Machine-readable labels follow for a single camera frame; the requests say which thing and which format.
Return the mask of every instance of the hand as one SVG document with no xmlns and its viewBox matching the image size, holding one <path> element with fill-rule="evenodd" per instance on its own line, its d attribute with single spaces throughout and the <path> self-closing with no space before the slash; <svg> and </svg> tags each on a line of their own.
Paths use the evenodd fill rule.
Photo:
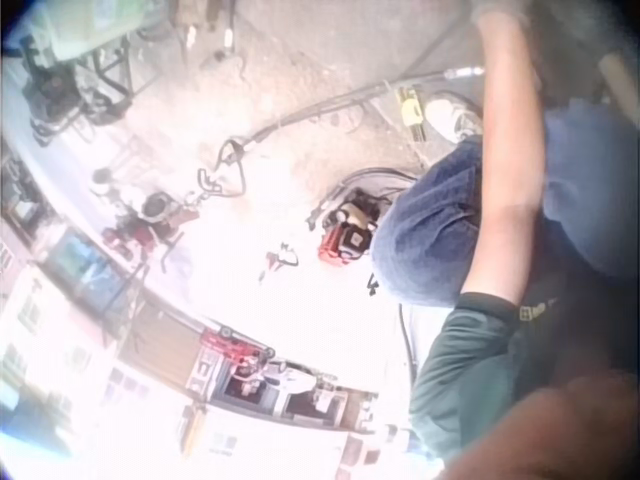
<svg viewBox="0 0 640 480">
<path fill-rule="evenodd" d="M 529 24 L 529 6 L 532 0 L 471 0 L 471 20 L 476 23 L 485 13 L 506 13 L 524 25 Z"/>
<path fill-rule="evenodd" d="M 548 0 L 547 8 L 598 63 L 618 50 L 619 27 L 615 12 L 604 0 Z"/>
</svg>

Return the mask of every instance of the white sneaker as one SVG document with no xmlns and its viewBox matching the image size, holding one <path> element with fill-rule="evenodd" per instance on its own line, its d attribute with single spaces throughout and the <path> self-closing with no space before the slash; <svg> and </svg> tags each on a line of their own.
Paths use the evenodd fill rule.
<svg viewBox="0 0 640 480">
<path fill-rule="evenodd" d="M 473 106 L 451 93 L 432 95 L 425 105 L 424 116 L 434 130 L 451 143 L 458 144 L 483 133 L 482 119 Z"/>
</svg>

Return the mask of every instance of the denim pants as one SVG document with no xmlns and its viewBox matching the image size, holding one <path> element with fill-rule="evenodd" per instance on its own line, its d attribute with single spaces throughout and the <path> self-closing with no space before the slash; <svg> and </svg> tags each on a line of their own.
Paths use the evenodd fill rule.
<svg viewBox="0 0 640 480">
<path fill-rule="evenodd" d="M 545 134 L 544 201 L 525 301 L 548 298 L 568 272 L 637 278 L 636 127 L 606 105 L 573 100 L 545 113 Z M 478 237 L 481 160 L 481 138 L 466 140 L 383 218 L 371 248 L 374 273 L 401 302 L 455 304 Z"/>
</svg>

